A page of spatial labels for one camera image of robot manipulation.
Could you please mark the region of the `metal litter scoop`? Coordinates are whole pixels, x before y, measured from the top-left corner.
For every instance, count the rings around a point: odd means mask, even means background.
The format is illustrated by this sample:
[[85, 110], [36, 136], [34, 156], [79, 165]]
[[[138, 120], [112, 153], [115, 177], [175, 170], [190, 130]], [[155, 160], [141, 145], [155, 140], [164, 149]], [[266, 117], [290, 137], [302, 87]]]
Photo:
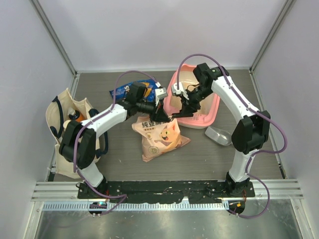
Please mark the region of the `metal litter scoop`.
[[231, 134], [219, 128], [209, 126], [205, 131], [205, 135], [221, 146], [228, 146], [232, 143]]

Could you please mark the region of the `black bag clip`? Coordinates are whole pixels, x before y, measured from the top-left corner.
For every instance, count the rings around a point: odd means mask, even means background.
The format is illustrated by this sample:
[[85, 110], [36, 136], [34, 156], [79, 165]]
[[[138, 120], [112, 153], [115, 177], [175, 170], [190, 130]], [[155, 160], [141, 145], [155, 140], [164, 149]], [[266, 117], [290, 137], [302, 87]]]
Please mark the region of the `black bag clip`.
[[171, 116], [168, 117], [169, 121], [173, 121], [174, 119], [178, 119], [179, 115], [172, 114]]

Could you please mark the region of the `white bottle in tote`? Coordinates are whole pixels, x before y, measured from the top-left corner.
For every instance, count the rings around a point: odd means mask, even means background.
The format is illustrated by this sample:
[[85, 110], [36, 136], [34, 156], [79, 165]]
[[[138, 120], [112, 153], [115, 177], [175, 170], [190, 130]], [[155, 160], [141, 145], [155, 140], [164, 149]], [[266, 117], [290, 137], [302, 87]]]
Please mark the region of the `white bottle in tote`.
[[66, 129], [68, 124], [71, 122], [71, 120], [66, 120], [64, 123], [63, 123], [63, 128]]

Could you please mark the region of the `pink cat litter bag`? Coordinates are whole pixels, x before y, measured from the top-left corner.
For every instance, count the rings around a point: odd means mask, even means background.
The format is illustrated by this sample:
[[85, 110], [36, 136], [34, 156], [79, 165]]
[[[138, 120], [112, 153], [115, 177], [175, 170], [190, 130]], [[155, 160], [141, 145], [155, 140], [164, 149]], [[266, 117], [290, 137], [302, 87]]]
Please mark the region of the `pink cat litter bag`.
[[176, 119], [170, 122], [155, 122], [150, 117], [138, 117], [132, 124], [133, 131], [142, 136], [142, 160], [149, 162], [167, 152], [183, 147], [190, 139], [181, 135]]

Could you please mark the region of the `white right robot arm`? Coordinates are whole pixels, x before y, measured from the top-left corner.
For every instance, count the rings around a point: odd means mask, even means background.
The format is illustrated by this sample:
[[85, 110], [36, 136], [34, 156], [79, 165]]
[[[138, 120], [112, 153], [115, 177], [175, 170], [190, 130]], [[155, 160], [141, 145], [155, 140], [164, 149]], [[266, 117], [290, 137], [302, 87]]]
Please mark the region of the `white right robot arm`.
[[270, 114], [259, 111], [243, 96], [223, 66], [210, 68], [202, 63], [193, 69], [193, 74], [198, 81], [193, 90], [187, 90], [179, 82], [172, 85], [172, 95], [181, 100], [181, 110], [172, 116], [191, 117], [200, 109], [200, 102], [208, 96], [216, 93], [220, 97], [237, 123], [231, 135], [235, 155], [226, 174], [224, 191], [229, 196], [238, 196], [248, 187], [251, 163], [268, 140]]

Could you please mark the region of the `blue Doritos chip bag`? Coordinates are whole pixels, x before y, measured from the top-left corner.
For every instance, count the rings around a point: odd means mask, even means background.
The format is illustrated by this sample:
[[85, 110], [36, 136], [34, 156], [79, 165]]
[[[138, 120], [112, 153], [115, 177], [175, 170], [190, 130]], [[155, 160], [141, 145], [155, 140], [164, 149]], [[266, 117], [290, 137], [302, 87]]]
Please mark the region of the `blue Doritos chip bag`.
[[[155, 89], [159, 88], [156, 85], [155, 81], [153, 79], [147, 79], [147, 80], [139, 80], [138, 82], [142, 83], [146, 86], [147, 90], [146, 90], [146, 93], [144, 95], [144, 99], [148, 102], [153, 102], [155, 100]], [[116, 95], [116, 101], [117, 101], [117, 100], [122, 99], [126, 96], [131, 85], [132, 85], [132, 82], [124, 84], [120, 87], [117, 87], [115, 90], [110, 90], [109, 93], [110, 93], [111, 97]]]

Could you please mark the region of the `orange bottle in tote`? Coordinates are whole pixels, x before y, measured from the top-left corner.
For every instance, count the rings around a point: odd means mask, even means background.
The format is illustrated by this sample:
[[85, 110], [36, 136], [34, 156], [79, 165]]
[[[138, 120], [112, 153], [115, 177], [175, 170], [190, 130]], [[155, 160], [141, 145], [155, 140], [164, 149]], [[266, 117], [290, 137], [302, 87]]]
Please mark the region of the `orange bottle in tote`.
[[77, 122], [81, 122], [81, 121], [85, 120], [85, 117], [79, 111], [75, 111], [74, 119]]

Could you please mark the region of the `cream canvas tote bag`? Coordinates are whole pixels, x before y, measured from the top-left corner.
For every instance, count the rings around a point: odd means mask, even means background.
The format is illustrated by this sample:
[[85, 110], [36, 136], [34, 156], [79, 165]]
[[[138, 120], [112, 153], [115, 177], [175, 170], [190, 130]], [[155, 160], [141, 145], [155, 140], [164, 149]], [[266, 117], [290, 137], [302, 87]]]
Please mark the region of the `cream canvas tote bag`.
[[[75, 100], [68, 89], [57, 95], [46, 110], [46, 122], [51, 131], [51, 134], [56, 140], [55, 145], [55, 162], [56, 172], [58, 174], [67, 176], [72, 179], [79, 179], [80, 175], [74, 171], [73, 154], [76, 136], [79, 130], [82, 128], [81, 122], [77, 122], [74, 119], [75, 111], [79, 111], [85, 120], [96, 116], [99, 112], [93, 108], [87, 99], [81, 101]], [[66, 120], [71, 120], [67, 128], [63, 128], [63, 123]], [[108, 134], [104, 133], [105, 146], [100, 146], [101, 138], [96, 139], [96, 143], [89, 137], [93, 134], [90, 132], [88, 136], [83, 139], [84, 143], [89, 144], [88, 149], [94, 149], [94, 152], [85, 150], [84, 147], [78, 143], [77, 149], [77, 162], [81, 153], [85, 156], [93, 157], [93, 162], [84, 161], [84, 164], [89, 164], [86, 169], [80, 169], [81, 174], [92, 184], [97, 185], [98, 183], [105, 180], [105, 177], [96, 168], [96, 163], [99, 161], [102, 155], [108, 152]]]

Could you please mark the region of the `pink cat litter box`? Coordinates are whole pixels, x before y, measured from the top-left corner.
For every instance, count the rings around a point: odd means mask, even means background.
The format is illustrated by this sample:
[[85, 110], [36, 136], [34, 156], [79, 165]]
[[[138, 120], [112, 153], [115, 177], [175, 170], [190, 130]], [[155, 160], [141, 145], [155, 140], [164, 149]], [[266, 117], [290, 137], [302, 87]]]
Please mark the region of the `pink cat litter box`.
[[211, 85], [222, 75], [219, 67], [209, 68], [205, 63], [197, 66], [182, 64], [168, 85], [165, 112], [177, 118], [181, 126], [197, 129], [210, 126], [215, 121], [220, 102]]

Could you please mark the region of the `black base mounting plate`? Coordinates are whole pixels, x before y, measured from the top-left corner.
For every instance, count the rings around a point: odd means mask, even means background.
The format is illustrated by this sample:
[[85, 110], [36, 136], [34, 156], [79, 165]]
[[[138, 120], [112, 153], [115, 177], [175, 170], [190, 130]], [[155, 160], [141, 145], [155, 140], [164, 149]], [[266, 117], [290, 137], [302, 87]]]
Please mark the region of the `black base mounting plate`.
[[193, 181], [109, 181], [103, 194], [126, 194], [128, 204], [179, 204], [187, 197], [191, 204], [219, 203], [222, 198], [255, 197], [252, 182], [244, 189], [226, 191], [226, 182], [218, 180]]

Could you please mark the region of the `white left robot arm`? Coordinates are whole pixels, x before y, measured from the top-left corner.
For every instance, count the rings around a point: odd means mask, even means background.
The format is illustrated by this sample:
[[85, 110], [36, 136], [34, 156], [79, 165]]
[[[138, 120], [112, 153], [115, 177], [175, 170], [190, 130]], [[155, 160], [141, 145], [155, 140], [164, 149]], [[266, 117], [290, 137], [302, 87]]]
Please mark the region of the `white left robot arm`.
[[155, 90], [153, 102], [145, 100], [146, 91], [144, 84], [133, 82], [124, 98], [90, 119], [82, 122], [71, 120], [66, 127], [59, 153], [73, 163], [73, 170], [85, 180], [89, 193], [96, 199], [105, 197], [108, 190], [108, 181], [94, 162], [97, 139], [136, 113], [148, 114], [154, 122], [169, 122], [163, 109], [166, 88], [159, 86]]

